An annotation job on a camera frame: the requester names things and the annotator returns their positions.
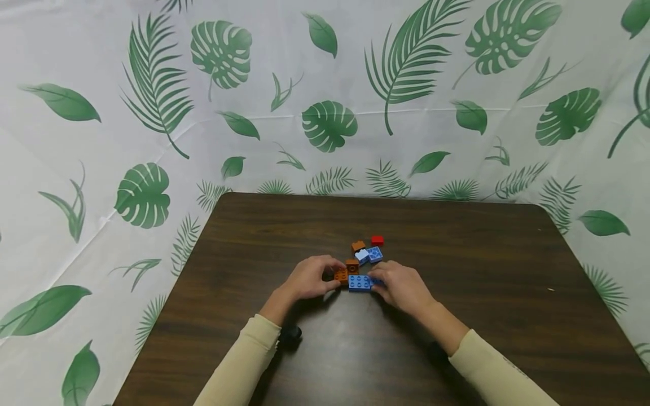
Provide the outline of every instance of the person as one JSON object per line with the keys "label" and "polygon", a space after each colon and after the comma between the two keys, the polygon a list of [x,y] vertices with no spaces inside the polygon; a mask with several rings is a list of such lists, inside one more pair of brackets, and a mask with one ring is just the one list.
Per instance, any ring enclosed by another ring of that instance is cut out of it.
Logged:
{"label": "person", "polygon": [[[340,282],[323,281],[322,275],[328,268],[344,267],[329,255],[299,262],[259,313],[248,320],[194,406],[247,405],[275,354],[280,326],[289,309],[300,299],[315,298],[338,288]],[[417,270],[390,260],[375,265],[368,276],[383,281],[385,286],[374,285],[372,291],[420,322],[488,405],[557,405],[535,382],[436,301]]]}

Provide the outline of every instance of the leaf print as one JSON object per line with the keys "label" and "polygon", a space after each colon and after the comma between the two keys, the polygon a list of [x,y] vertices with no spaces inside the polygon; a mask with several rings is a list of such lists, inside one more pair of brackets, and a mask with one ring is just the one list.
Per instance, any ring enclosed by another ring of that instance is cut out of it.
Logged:
{"label": "leaf print", "polygon": [[233,89],[248,80],[252,44],[250,32],[228,21],[204,21],[192,28],[192,62],[210,75],[208,101],[212,83]]}
{"label": "leaf print", "polygon": [[179,227],[176,236],[176,242],[172,244],[174,247],[174,252],[172,252],[172,275],[178,277],[181,275],[181,271],[185,267],[187,260],[190,258],[190,254],[194,249],[194,245],[199,239],[199,231],[201,225],[197,224],[199,218],[192,220],[188,214],[183,219],[181,227]]}
{"label": "leaf print", "polygon": [[595,266],[583,264],[582,267],[591,280],[591,283],[593,283],[593,287],[596,288],[596,292],[598,292],[605,305],[607,305],[607,309],[615,317],[625,312],[627,310],[626,301],[628,297],[623,294],[621,285],[617,284],[605,271]]}
{"label": "leaf print", "polygon": [[380,159],[379,170],[366,168],[366,179],[372,190],[380,197],[404,198],[411,192],[411,185],[393,169],[391,161],[382,165]]}
{"label": "leaf print", "polygon": [[99,378],[99,360],[90,349],[92,340],[72,360],[61,386],[64,406],[85,406]]}
{"label": "leaf print", "polygon": [[535,138],[539,144],[553,146],[586,131],[603,104],[600,94],[598,89],[584,88],[549,103],[537,124]]}
{"label": "leaf print", "polygon": [[550,178],[539,193],[539,205],[542,206],[553,220],[560,234],[565,235],[571,226],[571,207],[576,201],[575,194],[580,191],[581,184],[571,184],[572,177],[564,186],[555,178]]}
{"label": "leaf print", "polygon": [[650,0],[632,0],[623,13],[621,26],[632,34],[630,37],[632,39],[644,29],[648,20],[650,20]]}
{"label": "leaf print", "polygon": [[336,33],[332,26],[327,24],[323,17],[318,14],[310,14],[303,12],[303,16],[309,22],[309,37],[317,48],[332,54],[336,58],[336,53],[339,49],[339,44],[336,40]]}
{"label": "leaf print", "polygon": [[135,285],[138,284],[140,278],[142,278],[145,272],[158,266],[158,264],[160,264],[161,261],[162,259],[142,259],[130,266],[119,266],[113,269],[113,271],[126,268],[126,271],[124,271],[124,275],[122,275],[122,277],[125,277],[127,273],[129,273],[131,270],[138,270],[138,275],[136,275],[135,280],[133,281],[133,287],[131,288],[131,292],[133,292],[133,290],[135,289]]}
{"label": "leaf print", "polygon": [[18,88],[43,99],[45,104],[61,118],[70,121],[97,120],[101,123],[97,110],[85,97],[72,89],[53,83],[21,84]]}
{"label": "leaf print", "polygon": [[436,169],[438,165],[440,165],[440,162],[442,162],[447,155],[451,155],[451,153],[446,151],[436,151],[426,154],[420,158],[420,160],[418,160],[415,165],[413,165],[413,169],[411,170],[411,173],[408,175],[408,177],[411,177],[416,173],[431,172],[432,170]]}
{"label": "leaf print", "polygon": [[302,77],[304,75],[305,74],[303,73],[302,76],[300,76],[300,79],[298,79],[298,81],[295,83],[293,83],[293,79],[289,79],[289,88],[286,90],[281,90],[280,81],[278,80],[276,74],[273,73],[273,83],[276,85],[276,96],[273,97],[273,101],[271,101],[271,113],[273,113],[278,107],[282,106],[284,102],[287,101],[294,86],[297,86],[298,83],[302,81]]}
{"label": "leaf print", "polygon": [[161,311],[163,311],[165,301],[167,301],[167,295],[160,295],[151,300],[147,305],[147,309],[145,309],[142,320],[140,321],[140,327],[138,327],[135,333],[136,354],[139,354],[140,351],[142,351],[142,347],[144,347],[145,341],[149,338],[149,334],[151,334],[151,330],[156,324],[156,320],[158,320]]}
{"label": "leaf print", "polygon": [[610,148],[609,154],[607,154],[607,158],[611,158],[614,155],[614,150],[616,150],[616,146],[621,141],[621,138],[623,138],[623,135],[625,135],[637,120],[650,128],[650,55],[646,58],[634,82],[634,106],[638,114],[618,133]]}
{"label": "leaf print", "polygon": [[351,171],[352,169],[342,166],[321,171],[305,186],[307,194],[328,196],[334,192],[342,192],[345,188],[351,188],[356,182],[356,179],[348,177]]}
{"label": "leaf print", "polygon": [[199,186],[199,191],[201,192],[201,195],[196,199],[196,201],[199,203],[201,209],[205,210],[206,213],[212,213],[212,210],[215,209],[216,202],[221,198],[221,196],[223,196],[223,194],[233,191],[231,188],[216,185],[209,181],[201,181],[201,185],[197,183],[196,186]]}
{"label": "leaf print", "polygon": [[605,210],[589,210],[578,217],[578,220],[584,224],[591,234],[599,237],[619,233],[631,235],[630,230],[621,219]]}
{"label": "leaf print", "polygon": [[81,191],[81,188],[86,181],[86,168],[83,166],[83,162],[80,161],[80,163],[81,170],[83,171],[83,175],[81,176],[81,184],[77,184],[72,179],[69,179],[72,186],[75,188],[76,195],[74,201],[72,202],[72,206],[69,205],[65,200],[53,194],[47,192],[38,193],[44,198],[50,200],[52,203],[56,204],[57,207],[61,209],[63,214],[66,215],[66,218],[68,219],[68,230],[75,242],[79,242],[81,229],[83,228],[83,223],[86,218],[86,201],[84,200],[83,192]]}
{"label": "leaf print", "polygon": [[177,44],[163,45],[163,40],[174,33],[171,25],[165,25],[169,18],[163,14],[152,21],[150,14],[144,31],[139,17],[137,31],[131,26],[129,64],[133,80],[126,67],[124,73],[139,103],[126,95],[122,101],[145,127],[165,134],[176,152],[189,159],[172,140],[173,131],[194,105],[188,96],[181,95],[188,88],[177,86],[185,80],[185,71],[166,65],[180,57],[169,55],[169,50]]}
{"label": "leaf print", "polygon": [[129,169],[118,187],[115,210],[124,221],[150,229],[163,225],[169,216],[167,172],[157,164],[138,164]]}
{"label": "leaf print", "polygon": [[221,176],[224,180],[229,177],[238,176],[244,169],[244,157],[230,157],[221,166]]}
{"label": "leaf print", "polygon": [[527,57],[560,17],[562,7],[548,0],[499,0],[487,8],[465,41],[467,54],[481,75],[514,68]]}
{"label": "leaf print", "polygon": [[218,111],[217,114],[226,119],[228,127],[239,135],[257,138],[259,140],[259,132],[255,125],[246,117],[240,116],[232,111]]}
{"label": "leaf print", "polygon": [[266,194],[293,194],[291,186],[282,179],[274,179],[264,182],[258,189],[257,193]]}
{"label": "leaf print", "polygon": [[0,338],[40,333],[55,325],[83,298],[90,295],[76,285],[55,286],[24,301],[0,319]]}
{"label": "leaf print", "polygon": [[478,196],[478,182],[474,179],[452,181],[436,190],[432,198],[436,200],[472,201]]}
{"label": "leaf print", "polygon": [[286,160],[279,160],[279,161],[276,162],[276,164],[291,165],[296,169],[306,171],[305,167],[302,166],[302,163],[298,159],[296,159],[296,157],[294,157],[290,153],[286,152],[285,149],[282,148],[282,146],[279,143],[276,142],[276,144],[280,147],[280,149],[282,149],[282,151],[278,151],[278,152],[281,153],[281,154],[284,154],[287,157]]}
{"label": "leaf print", "polygon": [[456,122],[459,126],[468,130],[476,130],[485,134],[488,127],[488,114],[486,111],[473,101],[460,100],[452,101],[456,106]]}

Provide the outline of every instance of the wooden table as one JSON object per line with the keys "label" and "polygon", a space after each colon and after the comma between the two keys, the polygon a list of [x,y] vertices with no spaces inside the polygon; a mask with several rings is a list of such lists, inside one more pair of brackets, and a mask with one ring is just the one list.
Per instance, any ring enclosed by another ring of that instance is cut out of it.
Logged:
{"label": "wooden table", "polygon": [[[192,405],[239,330],[294,265],[384,235],[434,296],[559,404],[648,405],[650,376],[544,210],[532,205],[226,194],[115,406]],[[380,299],[301,303],[294,353],[252,405],[481,404],[430,338]]]}

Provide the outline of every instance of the white backdrop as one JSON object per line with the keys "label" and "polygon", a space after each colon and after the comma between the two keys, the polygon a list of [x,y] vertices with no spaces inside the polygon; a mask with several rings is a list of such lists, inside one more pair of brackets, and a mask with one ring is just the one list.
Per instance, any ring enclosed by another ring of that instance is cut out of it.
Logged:
{"label": "white backdrop", "polygon": [[539,204],[648,366],[644,4],[3,2],[3,404],[113,402],[230,190]]}

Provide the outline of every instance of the green leaf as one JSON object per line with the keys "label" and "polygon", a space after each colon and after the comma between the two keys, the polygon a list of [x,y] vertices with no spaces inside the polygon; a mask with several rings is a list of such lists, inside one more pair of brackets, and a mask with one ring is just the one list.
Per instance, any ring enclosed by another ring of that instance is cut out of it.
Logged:
{"label": "green leaf", "polygon": [[24,301],[0,320],[0,338],[40,333],[55,325],[83,298],[90,294],[76,285],[55,286]]}
{"label": "green leaf", "polygon": [[460,100],[452,101],[456,106],[456,122],[459,126],[468,130],[476,130],[485,134],[488,127],[488,115],[486,111],[473,101]]}
{"label": "green leaf", "polygon": [[224,180],[229,177],[238,176],[244,169],[244,157],[230,157],[221,166],[221,176]]}
{"label": "green leaf", "polygon": [[149,338],[153,326],[158,320],[158,316],[161,315],[163,311],[164,302],[167,301],[167,295],[160,295],[157,298],[151,300],[147,305],[147,308],[142,315],[142,320],[140,321],[140,327],[136,330],[135,333],[135,353],[139,354],[144,347],[145,341]]}
{"label": "green leaf", "polygon": [[259,140],[259,132],[255,125],[246,117],[240,116],[232,111],[218,111],[217,114],[226,119],[228,127],[239,135],[257,138]]}
{"label": "green leaf", "polygon": [[571,207],[575,204],[575,194],[580,191],[581,184],[574,184],[572,177],[564,186],[555,178],[550,178],[539,193],[539,205],[542,206],[555,223],[560,234],[565,235],[571,226]]}
{"label": "green leaf", "polygon": [[472,201],[478,196],[478,182],[474,179],[452,181],[436,190],[432,198],[436,200]]}
{"label": "green leaf", "polygon": [[194,105],[188,96],[181,95],[188,89],[180,87],[185,81],[185,71],[166,65],[180,57],[169,52],[177,44],[163,45],[163,40],[174,33],[171,25],[165,25],[169,18],[163,14],[152,21],[150,14],[144,27],[139,17],[138,29],[131,27],[129,65],[133,78],[126,67],[124,73],[135,96],[134,99],[125,96],[122,101],[145,127],[165,134],[176,152],[189,159],[172,140],[172,132]]}
{"label": "green leaf", "polygon": [[598,89],[584,88],[549,103],[537,124],[535,138],[539,144],[553,146],[586,131],[603,104],[600,94]]}
{"label": "green leaf", "polygon": [[85,97],[72,89],[62,88],[53,83],[22,84],[18,88],[43,99],[45,104],[61,118],[70,121],[97,120],[101,123],[97,110]]}
{"label": "green leaf", "polygon": [[582,267],[591,280],[591,283],[593,283],[593,287],[596,288],[596,292],[598,292],[605,305],[607,305],[607,309],[615,317],[625,312],[629,298],[623,294],[621,285],[617,284],[603,270],[587,264],[583,264]]}
{"label": "green leaf", "polygon": [[380,159],[379,170],[366,168],[366,179],[372,190],[380,197],[404,198],[411,192],[411,185],[393,169],[391,161],[382,165]]}
{"label": "green leaf", "polygon": [[327,24],[323,17],[318,14],[302,13],[309,22],[309,37],[317,48],[329,52],[336,58],[336,52],[339,44],[336,40],[336,33],[332,26]]}
{"label": "green leaf", "polygon": [[321,101],[302,112],[302,129],[311,145],[321,152],[343,147],[343,137],[355,135],[357,128],[354,113],[338,101]]}
{"label": "green leaf", "polygon": [[463,22],[462,19],[449,21],[449,18],[467,10],[470,1],[428,0],[425,2],[402,24],[389,50],[386,49],[391,32],[388,28],[379,63],[374,57],[372,42],[370,43],[372,69],[368,63],[366,50],[363,51],[370,85],[385,101],[383,120],[388,134],[393,135],[393,130],[388,123],[388,105],[405,103],[434,92],[436,85],[432,75],[440,72],[435,67],[437,64],[444,63],[444,58],[451,55],[449,50],[437,45],[436,42],[441,38],[458,35],[444,29]]}
{"label": "green leaf", "polygon": [[221,198],[221,196],[223,196],[223,194],[233,191],[231,188],[216,185],[210,181],[201,181],[201,185],[197,183],[196,186],[199,186],[199,191],[201,192],[201,195],[196,199],[196,201],[207,213],[212,213],[212,210],[215,209],[216,202]]}
{"label": "green leaf", "polygon": [[631,235],[625,223],[605,210],[589,210],[578,217],[578,220],[584,224],[591,234],[599,237],[619,233]]}
{"label": "green leaf", "polygon": [[650,20],[650,0],[632,0],[625,9],[621,25],[623,29],[632,34],[630,39],[641,32]]}
{"label": "green leaf", "polygon": [[258,189],[257,193],[266,194],[293,194],[291,186],[282,179],[274,179],[264,182]]}
{"label": "green leaf", "polygon": [[92,340],[72,360],[63,379],[61,396],[64,406],[85,406],[99,378],[99,361],[90,349]]}
{"label": "green leaf", "polygon": [[527,57],[560,17],[562,7],[548,0],[499,0],[487,8],[467,37],[467,54],[481,75],[514,68]]}
{"label": "green leaf", "polygon": [[438,165],[440,165],[440,162],[442,162],[447,155],[451,155],[451,153],[446,151],[436,151],[426,154],[420,158],[420,160],[418,160],[415,165],[413,165],[411,174],[408,175],[408,177],[411,177],[416,173],[431,172],[432,170],[436,169]]}
{"label": "green leaf", "polygon": [[163,192],[169,177],[157,164],[138,164],[129,169],[118,187],[115,210],[122,218],[143,229],[163,225],[169,216],[170,198]]}
{"label": "green leaf", "polygon": [[228,21],[204,21],[192,28],[192,62],[210,75],[221,89],[233,89],[248,80],[250,72],[250,32]]}
{"label": "green leaf", "polygon": [[321,171],[305,185],[307,194],[328,196],[335,192],[342,192],[345,188],[351,188],[356,182],[356,179],[348,177],[351,171],[352,169],[342,166]]}

